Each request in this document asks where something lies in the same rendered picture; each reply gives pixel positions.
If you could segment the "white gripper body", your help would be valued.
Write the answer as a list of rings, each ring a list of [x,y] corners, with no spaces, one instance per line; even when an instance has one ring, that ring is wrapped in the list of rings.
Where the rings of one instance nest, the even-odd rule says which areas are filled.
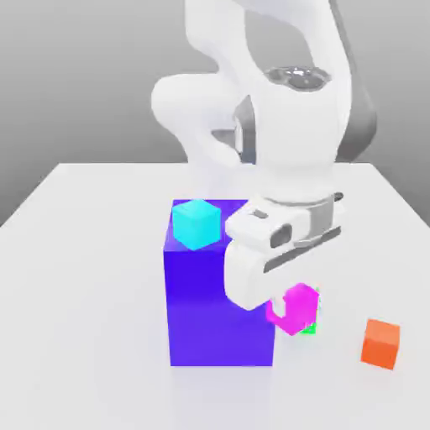
[[[341,228],[330,229],[305,245],[285,244],[279,249],[261,251],[230,242],[225,251],[224,289],[228,299],[246,311],[274,299],[297,283],[315,276],[312,265]]]

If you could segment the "small magenta cube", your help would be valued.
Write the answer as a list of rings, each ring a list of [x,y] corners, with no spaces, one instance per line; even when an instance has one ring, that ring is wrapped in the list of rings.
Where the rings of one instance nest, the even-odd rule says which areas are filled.
[[[294,336],[316,324],[320,291],[303,283],[296,284],[285,292],[282,304],[285,314],[280,317],[274,311],[273,302],[267,302],[266,319],[285,333]]]

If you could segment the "small green cube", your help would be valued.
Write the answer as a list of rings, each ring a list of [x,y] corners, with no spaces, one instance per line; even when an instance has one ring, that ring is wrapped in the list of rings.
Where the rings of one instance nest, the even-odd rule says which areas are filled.
[[[321,299],[320,289],[318,287],[316,287],[315,291],[318,293],[318,305],[317,305],[315,322],[313,322],[312,324],[309,324],[306,327],[304,327],[299,332],[300,335],[314,335],[316,333],[316,331],[317,331],[318,313],[321,311],[322,299]]]

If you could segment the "small cyan cube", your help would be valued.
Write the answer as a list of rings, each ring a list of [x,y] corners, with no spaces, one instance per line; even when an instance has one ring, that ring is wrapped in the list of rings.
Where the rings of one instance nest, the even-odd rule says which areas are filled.
[[[173,235],[188,249],[198,250],[221,239],[221,209],[194,199],[172,208]]]

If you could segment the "small orange cube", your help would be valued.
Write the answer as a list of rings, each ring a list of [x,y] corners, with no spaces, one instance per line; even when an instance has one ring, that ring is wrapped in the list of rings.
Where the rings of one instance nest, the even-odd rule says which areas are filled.
[[[393,370],[400,345],[399,325],[369,319],[366,323],[360,360],[383,369]]]

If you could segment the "large blue box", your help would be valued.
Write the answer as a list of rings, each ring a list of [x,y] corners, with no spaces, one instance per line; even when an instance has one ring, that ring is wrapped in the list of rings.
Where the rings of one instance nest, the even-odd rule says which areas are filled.
[[[253,311],[225,295],[223,264],[231,238],[190,250],[165,232],[164,272],[170,364],[172,366],[263,366],[273,364],[275,326],[265,305]]]

